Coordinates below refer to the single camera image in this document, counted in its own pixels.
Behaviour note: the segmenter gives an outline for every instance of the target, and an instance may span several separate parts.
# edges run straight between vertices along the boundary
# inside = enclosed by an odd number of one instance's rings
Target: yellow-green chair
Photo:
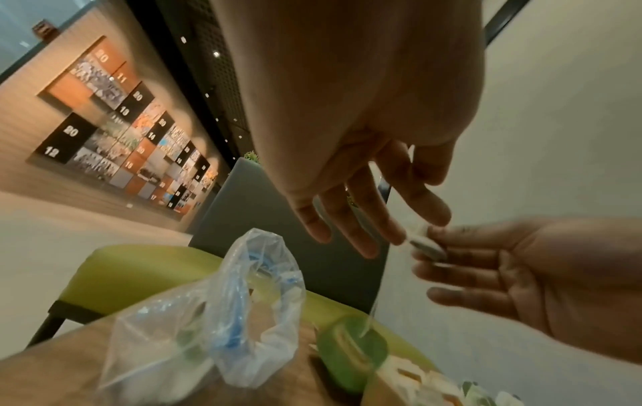
[[[355,214],[362,220],[358,211]],[[315,242],[261,167],[251,161],[241,159],[234,166],[199,223],[189,247],[113,245],[97,249],[51,305],[29,345],[51,338],[65,319],[85,324],[208,276],[218,269],[232,243],[252,227],[282,236],[296,258],[308,291],[305,321],[323,327],[349,314],[365,316],[377,296],[388,245],[379,239],[380,256],[366,260],[336,230],[329,244]],[[434,368],[396,334],[376,323],[374,327],[388,340],[391,353]]]

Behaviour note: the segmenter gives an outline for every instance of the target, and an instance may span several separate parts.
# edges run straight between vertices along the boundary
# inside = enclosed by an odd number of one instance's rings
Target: green cushion
[[[223,260],[191,247],[111,245],[78,268],[60,300],[101,314],[119,312],[150,296],[203,279]]]
[[[111,245],[97,249],[78,268],[60,300],[100,314],[113,314],[165,290],[205,278],[223,260],[191,247]],[[367,317],[360,310],[313,292],[306,293],[302,319],[323,328],[348,315]],[[390,353],[424,369],[433,363],[388,328],[374,321]]]

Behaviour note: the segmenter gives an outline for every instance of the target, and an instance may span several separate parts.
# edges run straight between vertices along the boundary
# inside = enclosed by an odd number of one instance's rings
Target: clear plastic bag
[[[248,334],[250,287],[269,282],[274,325]],[[98,385],[111,405],[170,405],[215,379],[256,388],[292,359],[305,300],[303,275],[283,239],[252,229],[218,272],[123,312]]]

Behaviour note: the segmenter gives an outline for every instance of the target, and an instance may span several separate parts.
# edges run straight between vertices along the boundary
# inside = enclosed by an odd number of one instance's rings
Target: photo wall
[[[214,183],[217,173],[190,134],[106,37],[44,92],[72,112],[36,154],[180,214]],[[99,114],[83,115],[88,104]]]

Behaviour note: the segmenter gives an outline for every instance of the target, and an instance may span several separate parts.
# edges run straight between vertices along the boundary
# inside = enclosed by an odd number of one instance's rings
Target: wooden table
[[[0,361],[0,405],[97,405],[94,393],[115,316],[103,318]],[[299,349],[284,368],[255,390],[212,383],[182,405],[358,405],[330,381],[309,344],[314,329],[301,323]]]

